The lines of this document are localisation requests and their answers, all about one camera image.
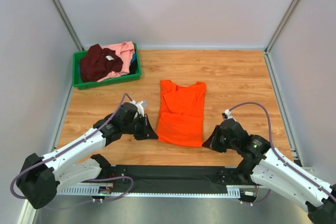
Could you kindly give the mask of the orange t shirt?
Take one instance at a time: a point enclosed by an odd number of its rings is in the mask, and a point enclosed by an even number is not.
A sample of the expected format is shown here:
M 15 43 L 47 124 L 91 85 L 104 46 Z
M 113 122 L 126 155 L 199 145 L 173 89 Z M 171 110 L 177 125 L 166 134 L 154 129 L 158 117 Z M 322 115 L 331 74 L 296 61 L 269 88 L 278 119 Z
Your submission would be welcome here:
M 159 141 L 184 147 L 201 147 L 206 83 L 184 87 L 160 81 L 160 109 L 156 133 Z

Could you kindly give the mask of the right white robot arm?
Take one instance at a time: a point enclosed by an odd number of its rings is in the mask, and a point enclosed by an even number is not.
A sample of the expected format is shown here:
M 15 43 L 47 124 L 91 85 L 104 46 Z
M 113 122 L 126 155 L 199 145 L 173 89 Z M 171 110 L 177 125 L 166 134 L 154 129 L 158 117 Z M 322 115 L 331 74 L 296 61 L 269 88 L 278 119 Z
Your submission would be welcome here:
M 313 223 L 335 223 L 335 186 L 286 158 L 260 135 L 248 134 L 234 119 L 215 126 L 202 145 L 217 152 L 235 150 L 243 159 L 238 180 L 265 186 L 307 212 Z

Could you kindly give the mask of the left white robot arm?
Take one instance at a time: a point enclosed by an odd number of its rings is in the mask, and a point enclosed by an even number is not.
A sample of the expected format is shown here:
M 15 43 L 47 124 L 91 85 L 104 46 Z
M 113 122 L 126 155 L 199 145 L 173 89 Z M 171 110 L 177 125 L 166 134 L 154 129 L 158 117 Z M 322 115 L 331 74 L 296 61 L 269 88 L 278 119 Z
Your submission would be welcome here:
M 133 135 L 136 140 L 158 139 L 144 111 L 146 106 L 145 101 L 126 102 L 62 148 L 43 156 L 29 155 L 15 179 L 24 198 L 34 209 L 40 209 L 72 185 L 89 180 L 105 182 L 111 165 L 96 151 L 125 134 Z

